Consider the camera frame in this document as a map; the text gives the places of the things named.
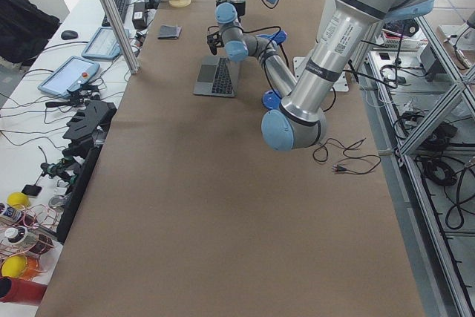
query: computer keyboard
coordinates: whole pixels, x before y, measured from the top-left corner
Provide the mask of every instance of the computer keyboard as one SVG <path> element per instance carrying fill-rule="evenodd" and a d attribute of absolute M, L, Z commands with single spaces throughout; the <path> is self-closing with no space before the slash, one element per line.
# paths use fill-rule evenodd
<path fill-rule="evenodd" d="M 119 11 L 120 18 L 122 19 L 122 22 L 124 22 L 125 16 L 127 15 L 128 0 L 114 0 L 114 2 L 116 3 L 117 10 Z M 107 19 L 107 15 L 104 15 L 102 26 L 111 26 L 111 23 Z"/>
<path fill-rule="evenodd" d="M 212 93 L 216 94 L 231 94 L 232 82 L 227 66 L 227 59 L 220 58 L 217 65 L 216 74 L 214 75 Z"/>

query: label sticker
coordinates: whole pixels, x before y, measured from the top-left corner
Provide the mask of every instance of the label sticker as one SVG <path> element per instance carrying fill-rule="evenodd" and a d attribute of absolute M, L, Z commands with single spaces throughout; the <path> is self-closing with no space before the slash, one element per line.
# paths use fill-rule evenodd
<path fill-rule="evenodd" d="M 361 27 L 351 22 L 342 22 L 333 16 L 327 29 L 321 37 L 322 42 L 326 42 L 328 49 L 338 55 L 347 56 L 353 45 L 359 41 Z"/>

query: tablet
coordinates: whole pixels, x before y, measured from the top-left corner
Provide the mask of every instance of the tablet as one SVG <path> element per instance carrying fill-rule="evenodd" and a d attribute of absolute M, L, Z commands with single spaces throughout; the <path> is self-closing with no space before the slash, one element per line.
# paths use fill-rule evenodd
<path fill-rule="evenodd" d="M 112 61 L 120 55 L 120 46 L 112 27 L 100 27 L 81 53 L 85 59 L 96 61 Z"/>
<path fill-rule="evenodd" d="M 68 91 L 76 91 L 89 82 L 99 67 L 97 62 L 72 56 L 43 81 L 38 89 L 46 94 L 68 97 Z"/>

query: black box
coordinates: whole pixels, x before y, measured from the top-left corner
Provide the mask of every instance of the black box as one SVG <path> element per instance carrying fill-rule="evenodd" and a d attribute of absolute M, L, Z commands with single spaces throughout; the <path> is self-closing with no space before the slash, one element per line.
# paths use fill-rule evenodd
<path fill-rule="evenodd" d="M 134 4 L 134 13 L 132 14 L 132 24 L 136 30 L 147 28 L 147 12 L 143 1 Z"/>

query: laptop keyboard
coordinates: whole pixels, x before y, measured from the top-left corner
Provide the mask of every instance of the laptop keyboard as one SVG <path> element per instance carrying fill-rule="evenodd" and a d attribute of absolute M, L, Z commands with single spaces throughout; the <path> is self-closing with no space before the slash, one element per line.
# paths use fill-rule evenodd
<path fill-rule="evenodd" d="M 227 59 L 221 58 L 217 66 L 216 75 L 214 76 L 212 93 L 215 94 L 231 94 L 232 82 L 229 75 Z"/>

